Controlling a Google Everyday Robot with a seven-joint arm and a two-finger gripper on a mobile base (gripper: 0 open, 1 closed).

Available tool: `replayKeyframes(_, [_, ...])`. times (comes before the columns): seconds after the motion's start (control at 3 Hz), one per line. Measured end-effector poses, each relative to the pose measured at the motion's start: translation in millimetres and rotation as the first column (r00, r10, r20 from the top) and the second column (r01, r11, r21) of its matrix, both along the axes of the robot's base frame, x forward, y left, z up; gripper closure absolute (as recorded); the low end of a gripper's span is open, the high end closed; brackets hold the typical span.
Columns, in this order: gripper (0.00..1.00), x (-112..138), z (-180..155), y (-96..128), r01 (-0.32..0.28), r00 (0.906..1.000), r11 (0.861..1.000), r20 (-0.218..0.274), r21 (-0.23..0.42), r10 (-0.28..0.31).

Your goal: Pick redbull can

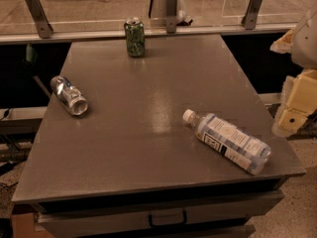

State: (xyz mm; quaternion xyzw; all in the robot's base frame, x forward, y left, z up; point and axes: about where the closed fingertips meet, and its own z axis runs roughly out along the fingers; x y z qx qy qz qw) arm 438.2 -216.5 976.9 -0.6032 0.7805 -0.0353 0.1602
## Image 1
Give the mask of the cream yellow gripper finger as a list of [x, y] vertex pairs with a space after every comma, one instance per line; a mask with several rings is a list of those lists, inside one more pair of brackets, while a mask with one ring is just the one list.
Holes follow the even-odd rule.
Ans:
[[298, 132], [317, 110], [317, 70], [305, 68], [296, 77], [287, 76], [280, 95], [272, 133], [286, 138]]

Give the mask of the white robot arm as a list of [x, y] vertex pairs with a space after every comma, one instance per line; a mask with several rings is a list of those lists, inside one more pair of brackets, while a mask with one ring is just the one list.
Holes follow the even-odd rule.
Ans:
[[296, 134], [317, 110], [317, 5], [269, 49], [291, 54], [292, 62], [303, 68], [296, 77], [286, 77], [271, 128], [275, 136], [286, 138]]

